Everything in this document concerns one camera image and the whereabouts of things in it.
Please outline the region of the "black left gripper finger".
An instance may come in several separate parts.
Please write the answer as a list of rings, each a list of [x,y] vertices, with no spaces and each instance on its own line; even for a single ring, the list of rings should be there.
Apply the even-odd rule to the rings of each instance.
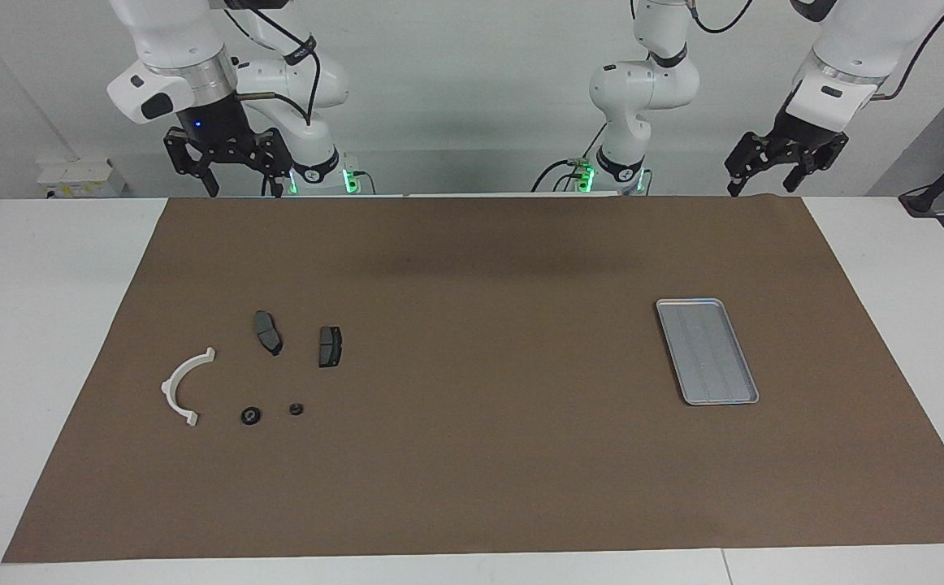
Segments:
[[[818,171],[828,171],[838,159],[840,153],[850,141],[848,136],[834,136],[828,144],[810,148],[806,145],[794,145],[789,152],[789,162],[794,167],[783,180],[784,189],[794,193],[803,181]]]
[[[738,197],[754,176],[770,168],[768,156],[769,138],[747,131],[724,161],[728,171],[727,185],[730,197]]]

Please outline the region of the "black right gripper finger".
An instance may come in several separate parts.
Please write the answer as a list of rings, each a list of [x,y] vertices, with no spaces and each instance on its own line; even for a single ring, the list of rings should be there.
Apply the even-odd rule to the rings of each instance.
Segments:
[[[209,197],[219,195],[219,182],[210,170],[214,155],[208,153],[208,145],[193,140],[185,130],[168,130],[163,144],[176,174],[200,180]]]
[[[285,189],[282,180],[292,171],[292,156],[276,128],[258,134],[258,171],[263,175],[261,196],[282,197]]]

